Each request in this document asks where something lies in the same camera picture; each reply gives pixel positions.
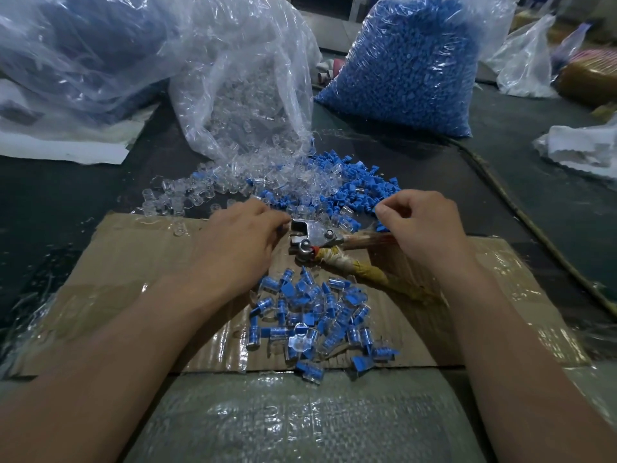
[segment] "hand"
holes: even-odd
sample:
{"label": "hand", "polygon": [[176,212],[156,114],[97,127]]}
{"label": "hand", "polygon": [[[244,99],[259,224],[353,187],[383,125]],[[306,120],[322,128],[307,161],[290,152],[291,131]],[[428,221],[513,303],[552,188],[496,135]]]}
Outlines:
{"label": "hand", "polygon": [[436,191],[401,190],[381,201],[375,214],[405,255],[436,276],[476,262],[456,203]]}
{"label": "hand", "polygon": [[194,260],[183,273],[182,296],[218,308],[248,292],[270,267],[272,250],[289,215],[250,198],[215,211],[196,237]]}

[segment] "right arm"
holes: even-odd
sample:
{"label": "right arm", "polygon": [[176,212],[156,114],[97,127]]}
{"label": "right arm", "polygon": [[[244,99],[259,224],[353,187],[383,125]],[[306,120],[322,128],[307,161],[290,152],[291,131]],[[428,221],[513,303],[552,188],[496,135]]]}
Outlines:
{"label": "right arm", "polygon": [[499,461],[617,461],[617,435],[476,260],[455,203],[403,190],[375,211],[405,254],[441,284]]}

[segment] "forearm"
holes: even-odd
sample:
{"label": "forearm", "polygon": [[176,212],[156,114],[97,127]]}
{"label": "forearm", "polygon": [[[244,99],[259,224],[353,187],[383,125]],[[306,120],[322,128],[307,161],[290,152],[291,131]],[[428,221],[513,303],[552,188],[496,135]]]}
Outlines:
{"label": "forearm", "polygon": [[501,461],[613,461],[615,435],[475,260],[437,274]]}
{"label": "forearm", "polygon": [[146,293],[62,366],[3,402],[5,461],[115,461],[186,343],[213,311]]}

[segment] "right hand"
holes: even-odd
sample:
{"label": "right hand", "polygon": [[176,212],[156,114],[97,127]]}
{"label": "right hand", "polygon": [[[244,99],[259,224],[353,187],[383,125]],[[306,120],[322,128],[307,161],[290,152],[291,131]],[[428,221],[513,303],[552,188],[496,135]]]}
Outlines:
{"label": "right hand", "polygon": [[436,191],[401,190],[381,201],[375,214],[405,255],[436,276],[476,262],[456,203]]}

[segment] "pile of blue plastic parts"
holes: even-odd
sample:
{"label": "pile of blue plastic parts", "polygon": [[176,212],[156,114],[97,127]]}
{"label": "pile of blue plastic parts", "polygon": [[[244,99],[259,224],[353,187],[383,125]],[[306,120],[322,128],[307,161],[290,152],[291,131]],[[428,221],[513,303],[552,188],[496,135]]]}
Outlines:
{"label": "pile of blue plastic parts", "polygon": [[[311,165],[327,169],[332,173],[340,173],[344,178],[344,183],[335,193],[319,196],[319,203],[327,205],[325,213],[332,221],[346,220],[349,224],[349,231],[356,232],[360,229],[360,223],[352,217],[353,212],[375,214],[375,205],[381,200],[400,191],[398,179],[396,177],[385,180],[377,175],[379,167],[374,165],[368,169],[362,161],[351,163],[351,156],[339,157],[334,150],[324,152],[309,158]],[[258,197],[270,203],[273,208],[286,210],[290,206],[297,207],[303,202],[298,200],[294,193],[286,194],[280,192],[282,196],[269,190],[261,190]],[[304,206],[307,210],[317,211],[319,204],[316,201],[307,202]],[[341,209],[347,207],[352,210],[351,214],[344,214]],[[382,224],[375,227],[377,232],[387,232],[388,229]]]}
{"label": "pile of blue plastic parts", "polygon": [[[319,360],[346,348],[360,350],[352,358],[357,374],[388,362],[398,354],[384,342],[373,340],[368,327],[368,296],[350,280],[330,278],[321,286],[310,270],[302,267],[300,280],[285,270],[280,280],[263,277],[251,310],[248,350],[259,347],[262,338],[284,343],[285,358],[306,380],[319,384],[324,375]],[[261,327],[259,319],[273,313],[274,327]]]}

